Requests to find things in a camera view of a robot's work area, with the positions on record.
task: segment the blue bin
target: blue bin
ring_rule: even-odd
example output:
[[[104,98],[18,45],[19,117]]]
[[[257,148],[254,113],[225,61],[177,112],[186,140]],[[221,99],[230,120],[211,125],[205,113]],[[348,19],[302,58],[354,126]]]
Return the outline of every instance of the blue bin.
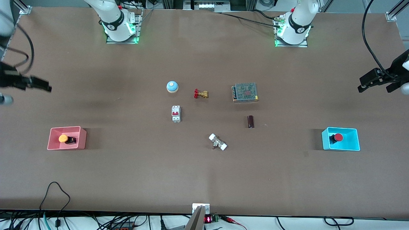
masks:
[[[332,144],[330,137],[337,133],[342,134],[344,139]],[[359,151],[361,148],[359,146],[358,131],[350,128],[328,127],[322,132],[322,147],[324,150]]]

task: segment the white robotic arm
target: white robotic arm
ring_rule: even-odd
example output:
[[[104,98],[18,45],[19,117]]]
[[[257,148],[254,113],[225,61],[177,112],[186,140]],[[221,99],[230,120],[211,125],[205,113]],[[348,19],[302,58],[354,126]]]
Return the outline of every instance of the white robotic arm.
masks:
[[[0,9],[9,18],[13,18],[11,14],[11,1],[10,0],[0,0]],[[0,15],[0,36],[9,37],[13,33],[14,24],[6,19],[4,16]]]
[[[97,12],[105,33],[114,41],[121,42],[136,33],[135,13],[119,9],[114,0],[84,0]]]
[[[288,44],[300,44],[308,36],[318,9],[317,0],[297,0],[297,6],[293,10],[280,16],[285,21],[279,23],[281,28],[277,36]]]

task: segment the pink bin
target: pink bin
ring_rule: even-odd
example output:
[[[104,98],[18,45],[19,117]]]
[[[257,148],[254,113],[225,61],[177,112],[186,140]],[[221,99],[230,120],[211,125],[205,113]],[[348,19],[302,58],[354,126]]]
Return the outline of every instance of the pink bin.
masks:
[[[76,138],[75,144],[60,143],[58,138],[65,134],[69,137]],[[84,149],[87,131],[79,126],[51,128],[50,137],[48,138],[47,150],[75,150]]]

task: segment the brown table surface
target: brown table surface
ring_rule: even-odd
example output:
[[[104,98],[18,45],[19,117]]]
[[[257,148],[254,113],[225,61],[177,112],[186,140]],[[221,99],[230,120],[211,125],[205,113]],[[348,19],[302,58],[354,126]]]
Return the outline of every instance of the brown table surface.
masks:
[[[98,20],[90,8],[21,18],[35,48],[30,74],[53,91],[1,89],[15,103],[0,108],[0,208],[38,208],[55,180],[70,210],[189,213],[203,202],[225,214],[409,216],[408,97],[384,86],[358,93],[376,67],[362,14],[317,14],[308,48],[274,47],[270,27],[183,10],[155,10],[138,45],[107,45]],[[385,67],[404,51],[383,14],[368,15],[366,34]],[[10,46],[29,52],[20,32]],[[258,103],[233,104],[242,82],[257,83]],[[195,88],[209,99],[194,99]],[[86,128],[86,150],[47,151],[50,128],[62,126]],[[358,129],[361,151],[323,151],[328,126]],[[225,151],[211,149],[211,133]],[[46,209],[67,201],[56,186],[49,195]]]

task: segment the white circuit breaker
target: white circuit breaker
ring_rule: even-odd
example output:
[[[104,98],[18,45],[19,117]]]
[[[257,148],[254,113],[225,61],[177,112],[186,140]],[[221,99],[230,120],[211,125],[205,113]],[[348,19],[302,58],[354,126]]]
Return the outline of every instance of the white circuit breaker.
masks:
[[[172,121],[180,122],[180,106],[172,106]]]

